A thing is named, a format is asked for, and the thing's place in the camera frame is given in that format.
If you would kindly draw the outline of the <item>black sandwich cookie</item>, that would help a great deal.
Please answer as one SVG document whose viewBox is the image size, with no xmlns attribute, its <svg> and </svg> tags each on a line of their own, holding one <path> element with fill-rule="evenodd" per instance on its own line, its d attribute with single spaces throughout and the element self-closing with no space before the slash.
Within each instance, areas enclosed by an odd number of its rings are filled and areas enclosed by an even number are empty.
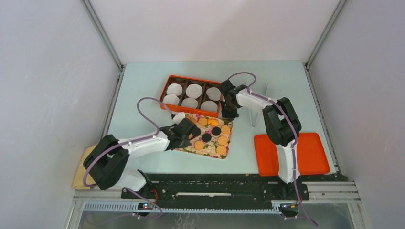
<svg viewBox="0 0 405 229">
<path fill-rule="evenodd" d="M 202 141 L 204 142 L 210 142 L 212 139 L 212 135 L 209 133 L 205 133 L 202 135 Z"/>
<path fill-rule="evenodd" d="M 221 134 L 221 129 L 216 126 L 211 130 L 211 132 L 213 136 L 219 136 Z"/>
</svg>

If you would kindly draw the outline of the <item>floral rectangular tray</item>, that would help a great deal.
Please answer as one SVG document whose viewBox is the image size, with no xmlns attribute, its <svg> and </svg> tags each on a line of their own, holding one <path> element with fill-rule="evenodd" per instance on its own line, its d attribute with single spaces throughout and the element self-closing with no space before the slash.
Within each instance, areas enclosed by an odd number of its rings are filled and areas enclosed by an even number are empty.
<svg viewBox="0 0 405 229">
<path fill-rule="evenodd" d="M 180 148 L 180 151 L 217 159 L 227 158 L 233 122 L 226 124 L 224 120 L 219 118 L 190 113 L 186 113 L 185 117 L 196 124 L 199 130 L 190 135 L 191 145 Z"/>
</svg>

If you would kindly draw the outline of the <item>metal tongs white handle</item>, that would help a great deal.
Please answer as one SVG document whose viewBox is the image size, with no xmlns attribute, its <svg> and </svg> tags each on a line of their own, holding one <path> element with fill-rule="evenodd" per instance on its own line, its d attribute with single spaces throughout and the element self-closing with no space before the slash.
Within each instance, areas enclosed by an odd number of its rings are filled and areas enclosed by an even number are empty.
<svg viewBox="0 0 405 229">
<path fill-rule="evenodd" d="M 263 109 L 270 105 L 269 98 L 254 92 L 249 87 L 243 89 L 237 98 L 240 106 L 248 108 L 251 126 L 255 128 Z"/>
</svg>

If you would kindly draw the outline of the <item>orange cookie tin box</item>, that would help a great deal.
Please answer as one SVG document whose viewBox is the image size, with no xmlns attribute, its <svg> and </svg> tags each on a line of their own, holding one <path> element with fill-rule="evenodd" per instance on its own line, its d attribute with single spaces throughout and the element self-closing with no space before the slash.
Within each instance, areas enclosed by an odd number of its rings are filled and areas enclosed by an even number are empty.
<svg viewBox="0 0 405 229">
<path fill-rule="evenodd" d="M 160 95 L 161 108 L 218 118 L 223 98 L 219 86 L 215 81 L 170 75 Z"/>
</svg>

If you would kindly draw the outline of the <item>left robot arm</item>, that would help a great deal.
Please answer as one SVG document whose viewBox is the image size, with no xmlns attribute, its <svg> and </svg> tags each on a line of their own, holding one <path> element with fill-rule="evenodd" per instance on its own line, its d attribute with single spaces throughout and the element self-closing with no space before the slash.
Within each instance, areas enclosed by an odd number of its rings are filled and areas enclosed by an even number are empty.
<svg viewBox="0 0 405 229">
<path fill-rule="evenodd" d="M 135 139 L 106 135 L 85 158 L 84 178 L 90 176 L 101 190 L 119 186 L 131 189 L 138 198 L 147 198 L 151 192 L 148 178 L 141 170 L 130 168 L 130 160 L 155 152 L 186 148 L 199 132 L 196 124 L 184 118 L 178 124 L 159 128 L 158 133 Z"/>
</svg>

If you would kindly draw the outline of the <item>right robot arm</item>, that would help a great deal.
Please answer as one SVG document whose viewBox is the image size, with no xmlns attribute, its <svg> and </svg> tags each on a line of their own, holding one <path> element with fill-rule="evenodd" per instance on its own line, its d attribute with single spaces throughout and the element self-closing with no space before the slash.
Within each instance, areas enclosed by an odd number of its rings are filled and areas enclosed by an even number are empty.
<svg viewBox="0 0 405 229">
<path fill-rule="evenodd" d="M 237 109 L 246 107 L 262 113 L 270 141 L 276 145 L 279 172 L 283 183 L 278 185 L 278 194 L 291 199 L 297 193 L 296 182 L 300 176 L 297 162 L 297 144 L 302 125 L 286 97 L 273 101 L 268 97 L 249 91 L 246 85 L 234 86 L 230 80 L 220 83 L 222 119 L 231 122 L 238 117 Z"/>
</svg>

